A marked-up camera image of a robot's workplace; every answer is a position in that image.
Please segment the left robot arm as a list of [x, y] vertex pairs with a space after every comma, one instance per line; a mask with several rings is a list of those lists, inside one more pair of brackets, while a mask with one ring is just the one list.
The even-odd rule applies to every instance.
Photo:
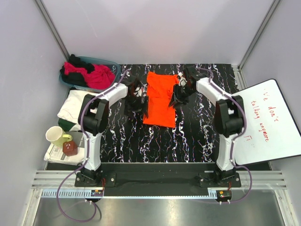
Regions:
[[125, 99], [124, 114], [129, 118], [134, 118], [134, 113], [149, 116], [149, 97], [143, 97], [143, 84], [135, 76], [114, 83], [97, 96], [85, 95], [78, 116], [78, 123], [85, 139], [85, 160], [76, 170], [76, 187], [104, 184], [105, 179], [102, 178], [101, 172], [101, 139], [108, 125], [110, 107], [121, 99]]

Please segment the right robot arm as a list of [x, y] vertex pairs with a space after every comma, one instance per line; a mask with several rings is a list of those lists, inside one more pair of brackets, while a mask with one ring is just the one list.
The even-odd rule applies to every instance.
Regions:
[[175, 108], [186, 105], [189, 97], [198, 92], [215, 105], [214, 127], [220, 137], [219, 153], [212, 180], [218, 186], [229, 185], [235, 178], [235, 141], [244, 133], [247, 120], [243, 98], [233, 96], [213, 81], [213, 71], [186, 67], [176, 75], [148, 72], [148, 111], [143, 123], [175, 128]]

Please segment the orange t-shirt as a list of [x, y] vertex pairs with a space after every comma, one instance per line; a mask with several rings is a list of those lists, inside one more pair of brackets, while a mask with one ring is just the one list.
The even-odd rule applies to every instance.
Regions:
[[175, 127], [175, 109], [169, 106], [174, 85], [179, 83], [177, 75], [160, 75], [148, 72], [147, 93], [148, 116], [144, 116], [143, 124]]

